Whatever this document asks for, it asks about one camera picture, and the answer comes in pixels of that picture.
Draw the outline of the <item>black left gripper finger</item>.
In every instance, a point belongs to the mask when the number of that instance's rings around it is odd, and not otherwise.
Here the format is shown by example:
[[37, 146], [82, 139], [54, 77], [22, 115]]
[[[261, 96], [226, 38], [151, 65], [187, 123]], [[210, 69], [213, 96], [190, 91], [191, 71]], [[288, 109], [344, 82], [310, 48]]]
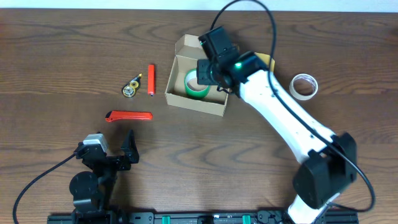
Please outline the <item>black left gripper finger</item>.
[[89, 151], [90, 147], [91, 147], [90, 144], [84, 144], [83, 142], [79, 142], [77, 147], [77, 152]]
[[131, 164], [137, 164], [139, 162], [139, 153], [137, 150], [134, 131], [130, 129], [124, 142], [121, 146], [121, 150], [124, 152], [124, 156], [128, 158]]

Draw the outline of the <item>green tape roll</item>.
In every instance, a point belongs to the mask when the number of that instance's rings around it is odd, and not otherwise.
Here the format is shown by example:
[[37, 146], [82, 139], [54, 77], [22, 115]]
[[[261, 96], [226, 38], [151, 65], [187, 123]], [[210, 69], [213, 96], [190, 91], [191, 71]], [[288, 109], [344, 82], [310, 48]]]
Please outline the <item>green tape roll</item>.
[[192, 69], [187, 72], [184, 78], [185, 92], [192, 98], [202, 99], [210, 91], [209, 85], [202, 85], [198, 83], [197, 70]]

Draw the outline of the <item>brown cardboard box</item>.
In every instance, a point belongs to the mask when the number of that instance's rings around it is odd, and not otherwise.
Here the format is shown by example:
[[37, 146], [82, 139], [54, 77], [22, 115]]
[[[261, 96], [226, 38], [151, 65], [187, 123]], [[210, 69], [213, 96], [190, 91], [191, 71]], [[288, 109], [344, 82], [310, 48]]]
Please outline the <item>brown cardboard box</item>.
[[185, 92], [185, 75], [189, 70], [197, 68], [199, 59], [206, 59], [206, 55], [198, 37], [183, 35], [175, 44], [175, 57], [165, 91], [167, 104], [223, 116], [228, 96], [224, 92], [218, 92], [215, 86], [210, 86], [209, 93], [202, 99], [192, 98]]

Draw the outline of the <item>red stapler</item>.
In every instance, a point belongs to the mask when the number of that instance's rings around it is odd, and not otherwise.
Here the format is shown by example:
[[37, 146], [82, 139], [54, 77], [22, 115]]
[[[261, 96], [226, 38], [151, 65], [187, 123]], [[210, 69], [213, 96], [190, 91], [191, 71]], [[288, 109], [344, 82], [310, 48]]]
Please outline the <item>red stapler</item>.
[[155, 65], [148, 65], [148, 75], [147, 75], [148, 87], [147, 92], [150, 96], [155, 95]]

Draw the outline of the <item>beige masking tape roll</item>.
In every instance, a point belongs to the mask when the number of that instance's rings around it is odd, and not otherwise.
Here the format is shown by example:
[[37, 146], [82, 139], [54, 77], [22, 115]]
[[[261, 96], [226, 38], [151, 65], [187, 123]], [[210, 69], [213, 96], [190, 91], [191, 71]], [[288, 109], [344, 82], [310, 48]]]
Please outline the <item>beige masking tape roll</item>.
[[301, 73], [293, 77], [289, 90], [297, 100], [307, 101], [317, 94], [318, 83], [311, 75]]

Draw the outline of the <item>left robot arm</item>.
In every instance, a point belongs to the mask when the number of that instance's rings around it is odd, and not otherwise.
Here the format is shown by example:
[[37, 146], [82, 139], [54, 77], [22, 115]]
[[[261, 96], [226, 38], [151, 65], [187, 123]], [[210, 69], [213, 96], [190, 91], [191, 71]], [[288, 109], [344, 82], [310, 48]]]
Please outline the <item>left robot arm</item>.
[[109, 201], [117, 180], [117, 172], [130, 170], [139, 162], [134, 142], [126, 140], [121, 146], [123, 155], [108, 156], [100, 143], [79, 143], [73, 152], [90, 168], [75, 175], [69, 185], [73, 195], [75, 223], [124, 223], [124, 212], [111, 207]]

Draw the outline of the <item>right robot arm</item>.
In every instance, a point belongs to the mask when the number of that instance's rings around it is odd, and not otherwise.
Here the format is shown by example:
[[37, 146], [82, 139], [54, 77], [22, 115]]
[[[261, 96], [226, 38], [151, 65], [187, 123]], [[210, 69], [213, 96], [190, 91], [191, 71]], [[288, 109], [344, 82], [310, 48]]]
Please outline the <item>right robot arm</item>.
[[281, 87], [270, 55], [208, 54], [185, 76], [198, 84], [234, 93], [256, 109], [292, 150], [299, 170], [293, 179], [297, 193], [287, 210], [294, 223], [313, 223], [356, 180], [356, 143], [337, 136], [311, 117]]

